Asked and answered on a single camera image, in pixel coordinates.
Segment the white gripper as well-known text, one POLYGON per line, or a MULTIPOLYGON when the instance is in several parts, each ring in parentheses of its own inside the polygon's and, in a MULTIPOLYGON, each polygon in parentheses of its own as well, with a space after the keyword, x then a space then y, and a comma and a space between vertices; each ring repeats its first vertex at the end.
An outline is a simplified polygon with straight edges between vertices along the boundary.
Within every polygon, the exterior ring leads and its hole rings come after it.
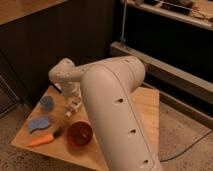
POLYGON ((70 112, 72 112, 74 109, 76 111, 79 110, 79 108, 82 105, 82 99, 78 97, 80 95, 80 87, 77 82, 66 82, 61 85, 62 87, 62 94, 67 97, 67 108, 70 112))

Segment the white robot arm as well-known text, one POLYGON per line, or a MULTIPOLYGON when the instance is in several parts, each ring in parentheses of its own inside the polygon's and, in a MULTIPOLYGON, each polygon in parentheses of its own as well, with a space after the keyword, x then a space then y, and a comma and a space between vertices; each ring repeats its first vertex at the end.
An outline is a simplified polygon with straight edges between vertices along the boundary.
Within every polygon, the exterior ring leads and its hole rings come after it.
POLYGON ((123 56, 77 66, 64 58, 48 76, 65 96, 81 94, 109 171, 162 171, 131 96, 145 78, 142 61, 123 56))

